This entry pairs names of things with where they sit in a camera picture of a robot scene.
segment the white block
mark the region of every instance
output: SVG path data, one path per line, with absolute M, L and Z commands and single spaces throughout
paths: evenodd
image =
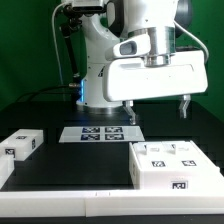
M 136 189 L 216 189 L 216 167 L 191 141 L 130 143 L 129 171 Z
M 43 143 L 43 130 L 20 129 L 0 143 L 0 156 L 13 155 L 24 161 Z
M 5 184 L 14 170 L 14 160 L 12 155 L 3 155 L 0 157 L 0 189 Z

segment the black tabletop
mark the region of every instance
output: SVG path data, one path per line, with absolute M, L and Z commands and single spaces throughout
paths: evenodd
M 135 102 L 146 141 L 193 140 L 224 172 L 224 124 L 192 102 L 188 118 L 179 118 L 179 102 Z M 44 144 L 15 171 L 1 191 L 133 189 L 128 143 L 67 143 L 58 140 L 66 126 L 126 126 L 125 112 L 94 115 L 77 112 L 69 102 L 15 103 L 0 112 L 0 140 L 18 129 L 43 129 Z M 70 217 L 0 219 L 0 223 L 223 223 L 224 215 Z

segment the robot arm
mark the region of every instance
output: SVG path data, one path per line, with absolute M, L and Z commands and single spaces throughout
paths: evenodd
M 177 5 L 178 0 L 124 0 L 124 31 L 131 38 L 106 52 L 107 59 L 113 60 L 104 69 L 103 94 L 107 101 L 189 95 L 206 90 L 203 52 L 176 52 Z
M 180 30 L 174 21 L 184 28 L 190 24 L 190 0 L 63 2 L 71 4 L 72 16 L 82 20 L 88 52 L 90 69 L 82 82 L 84 97 L 77 104 L 101 110 L 137 99 L 175 95 L 190 99 L 190 94 L 206 90 L 203 52 L 179 51 L 175 46 Z M 109 29 L 99 22 L 105 13 Z M 185 110 L 187 104 L 181 105 Z

